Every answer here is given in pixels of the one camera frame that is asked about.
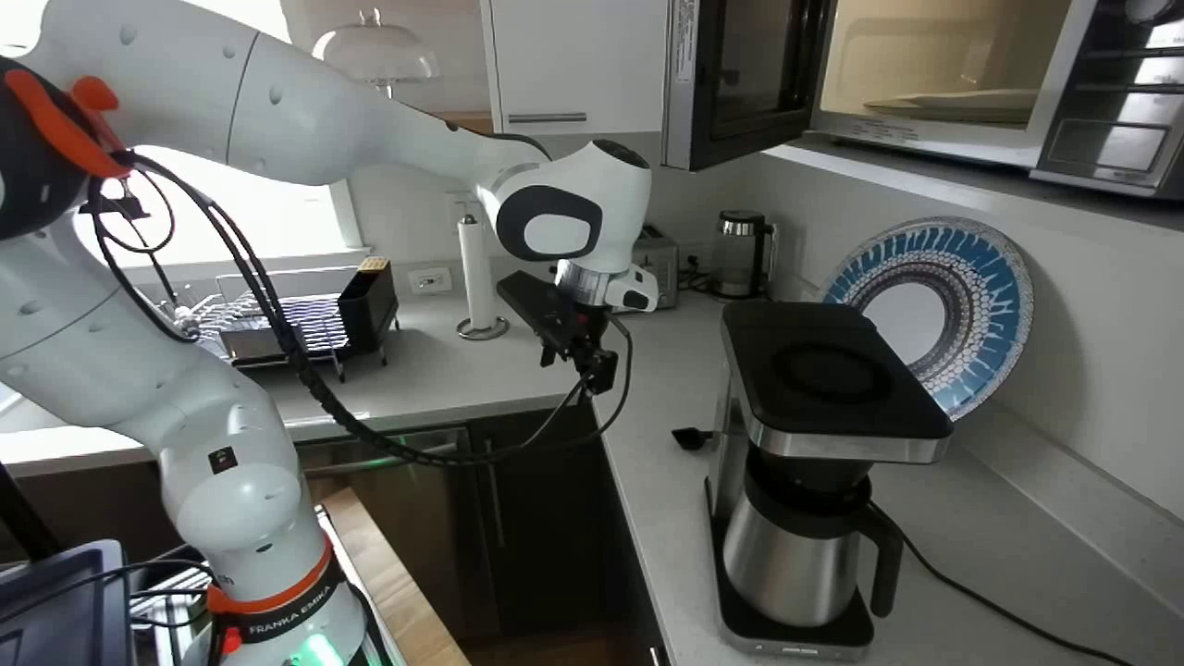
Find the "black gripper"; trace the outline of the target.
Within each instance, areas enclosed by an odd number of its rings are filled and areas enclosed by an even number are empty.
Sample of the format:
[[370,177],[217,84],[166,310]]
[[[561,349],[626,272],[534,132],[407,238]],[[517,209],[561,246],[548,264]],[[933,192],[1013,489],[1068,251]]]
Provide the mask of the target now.
[[545,345],[545,367],[565,359],[591,394],[613,387],[619,354],[598,349],[608,319],[597,308],[582,308],[571,293],[526,269],[500,276],[497,293]]

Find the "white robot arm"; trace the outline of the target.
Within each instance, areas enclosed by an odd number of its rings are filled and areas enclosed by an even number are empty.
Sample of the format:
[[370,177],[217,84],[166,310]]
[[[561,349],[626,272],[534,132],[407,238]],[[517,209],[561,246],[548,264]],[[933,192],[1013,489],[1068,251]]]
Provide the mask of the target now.
[[652,169],[613,142],[555,158],[447,125],[189,0],[48,0],[5,66],[5,386],[157,456],[173,528],[215,568],[217,666],[379,666],[274,399],[143,314],[71,230],[77,197],[143,145],[304,185],[368,164],[441,172],[483,197],[511,256],[558,265],[550,310],[658,299],[633,264]]

